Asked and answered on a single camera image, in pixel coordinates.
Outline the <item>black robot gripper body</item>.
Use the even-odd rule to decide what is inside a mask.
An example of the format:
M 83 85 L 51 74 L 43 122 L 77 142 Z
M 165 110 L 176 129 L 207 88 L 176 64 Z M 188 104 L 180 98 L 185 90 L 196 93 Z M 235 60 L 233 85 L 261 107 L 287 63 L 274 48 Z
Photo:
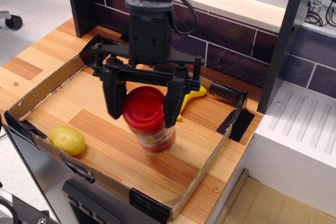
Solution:
M 172 32 L 180 32 L 173 18 L 173 1 L 125 0 L 125 5 L 130 11 L 129 43 L 94 45 L 94 76 L 109 89 L 134 81 L 172 90 L 199 90 L 204 59 L 171 47 Z

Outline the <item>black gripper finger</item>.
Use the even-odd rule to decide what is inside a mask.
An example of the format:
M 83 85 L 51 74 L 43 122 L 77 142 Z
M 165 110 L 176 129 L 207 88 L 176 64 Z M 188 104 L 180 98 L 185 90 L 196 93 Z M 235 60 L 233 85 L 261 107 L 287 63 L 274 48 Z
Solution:
M 118 79 L 117 74 L 110 70 L 102 71 L 101 80 L 108 112 L 114 119 L 118 119 L 127 94 L 126 81 Z
M 187 91 L 189 89 L 184 78 L 173 78 L 168 82 L 164 101 L 165 127 L 175 125 Z

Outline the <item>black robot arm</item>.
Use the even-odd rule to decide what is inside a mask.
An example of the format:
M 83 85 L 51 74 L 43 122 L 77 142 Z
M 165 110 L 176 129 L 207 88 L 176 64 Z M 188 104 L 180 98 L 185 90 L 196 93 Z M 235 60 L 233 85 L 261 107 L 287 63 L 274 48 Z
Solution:
M 127 81 L 167 87 L 166 127 L 175 125 L 185 95 L 200 88 L 204 59 L 171 47 L 171 34 L 178 31 L 173 2 L 125 0 L 130 11 L 129 43 L 93 47 L 94 75 L 103 83 L 107 109 L 113 118 L 122 114 Z

